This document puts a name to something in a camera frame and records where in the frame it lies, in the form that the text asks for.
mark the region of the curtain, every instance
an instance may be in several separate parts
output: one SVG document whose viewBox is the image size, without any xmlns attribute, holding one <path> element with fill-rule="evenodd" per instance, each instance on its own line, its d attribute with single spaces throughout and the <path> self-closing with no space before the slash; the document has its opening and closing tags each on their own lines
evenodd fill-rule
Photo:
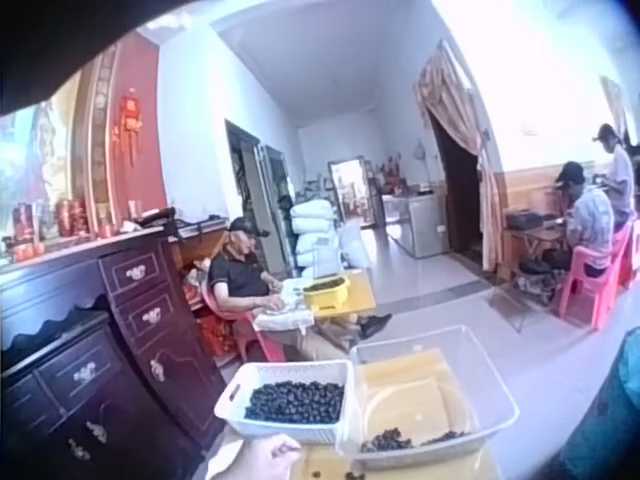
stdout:
<svg viewBox="0 0 640 480">
<path fill-rule="evenodd" d="M 496 177 L 489 165 L 484 138 L 478 128 L 471 94 L 456 71 L 449 48 L 441 41 L 420 72 L 415 86 L 418 107 L 429 128 L 429 111 L 460 146 L 478 156 L 482 266 L 493 271 L 502 261 L 502 209 Z"/>
<path fill-rule="evenodd" d="M 600 83 L 607 98 L 611 115 L 613 115 L 613 126 L 620 138 L 622 138 L 622 135 L 627 130 L 627 117 L 624 111 L 622 89 L 616 82 L 604 76 L 600 76 Z"/>
</svg>

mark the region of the black cap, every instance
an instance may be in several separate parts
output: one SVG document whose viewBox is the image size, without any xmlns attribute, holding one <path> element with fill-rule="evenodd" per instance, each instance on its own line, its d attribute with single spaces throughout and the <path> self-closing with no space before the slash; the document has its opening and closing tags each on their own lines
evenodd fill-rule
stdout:
<svg viewBox="0 0 640 480">
<path fill-rule="evenodd" d="M 595 137 L 593 137 L 593 141 L 602 142 L 603 140 L 606 140 L 611 136 L 618 138 L 618 134 L 616 133 L 615 128 L 613 128 L 608 123 L 603 123 L 602 125 L 600 125 L 600 128 L 598 129 L 598 134 Z"/>
<path fill-rule="evenodd" d="M 252 237 L 268 237 L 270 232 L 268 230 L 261 230 L 256 225 L 253 224 L 246 217 L 238 217 L 233 222 L 229 224 L 229 228 L 227 228 L 230 232 L 244 232 L 247 235 L 251 235 Z"/>
<path fill-rule="evenodd" d="M 560 175 L 556 178 L 558 188 L 565 189 L 571 185 L 585 183 L 584 168 L 578 162 L 567 162 L 562 166 Z"/>
</svg>

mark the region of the black shirt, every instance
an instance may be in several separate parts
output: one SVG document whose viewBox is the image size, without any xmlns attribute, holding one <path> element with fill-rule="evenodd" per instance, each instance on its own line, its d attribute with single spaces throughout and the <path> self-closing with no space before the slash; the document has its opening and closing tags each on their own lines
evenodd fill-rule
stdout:
<svg viewBox="0 0 640 480">
<path fill-rule="evenodd" d="M 263 271 L 255 254 L 239 260 L 222 249 L 211 260 L 209 284 L 213 288 L 216 283 L 226 283 L 230 297 L 262 297 L 269 295 L 269 285 L 260 278 Z"/>
</svg>

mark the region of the wooden cabinet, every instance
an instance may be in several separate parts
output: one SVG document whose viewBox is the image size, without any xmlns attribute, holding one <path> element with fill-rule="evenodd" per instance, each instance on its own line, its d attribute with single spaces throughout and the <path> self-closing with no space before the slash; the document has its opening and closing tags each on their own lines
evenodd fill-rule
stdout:
<svg viewBox="0 0 640 480">
<path fill-rule="evenodd" d="M 187 432 L 202 446 L 211 445 L 224 428 L 213 410 L 225 383 L 191 332 L 184 328 L 166 330 L 136 360 Z"/>
<path fill-rule="evenodd" d="M 225 382 L 164 232 L 2 269 L 0 300 L 4 478 L 189 478 Z"/>
<path fill-rule="evenodd" d="M 188 478 L 200 460 L 199 447 L 160 410 L 119 357 L 103 327 L 36 359 L 5 398 L 5 411 L 14 419 L 9 426 L 22 442 L 3 445 L 3 457 L 11 459 L 3 465 L 3 476 L 47 472 L 46 478 L 79 480 Z M 86 365 L 92 362 L 96 367 L 88 372 Z M 84 372 L 82 379 L 75 375 L 78 371 Z M 48 403 L 37 399 L 42 390 L 52 392 Z M 76 391 L 85 393 L 74 397 Z M 37 399 L 33 406 L 43 405 L 43 422 L 34 422 L 33 408 L 24 408 L 30 398 Z M 16 416 L 21 408 L 25 415 Z M 61 421 L 56 426 L 48 420 L 52 418 Z M 38 423 L 39 435 L 33 435 Z"/>
</svg>

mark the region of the human hand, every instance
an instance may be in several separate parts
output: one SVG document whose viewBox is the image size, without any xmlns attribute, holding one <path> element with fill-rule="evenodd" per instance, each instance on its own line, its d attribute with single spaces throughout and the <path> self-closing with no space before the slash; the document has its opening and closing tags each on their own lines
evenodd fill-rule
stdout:
<svg viewBox="0 0 640 480">
<path fill-rule="evenodd" d="M 288 480 L 291 466 L 301 457 L 300 449 L 300 444 L 286 435 L 246 441 L 241 457 L 220 478 Z"/>
<path fill-rule="evenodd" d="M 286 304 L 280 295 L 269 295 L 262 299 L 262 307 L 273 312 L 283 310 L 285 306 Z"/>
<path fill-rule="evenodd" d="M 271 293 L 281 293 L 282 292 L 282 282 L 276 279 L 273 279 L 269 283 L 269 290 Z"/>
</svg>

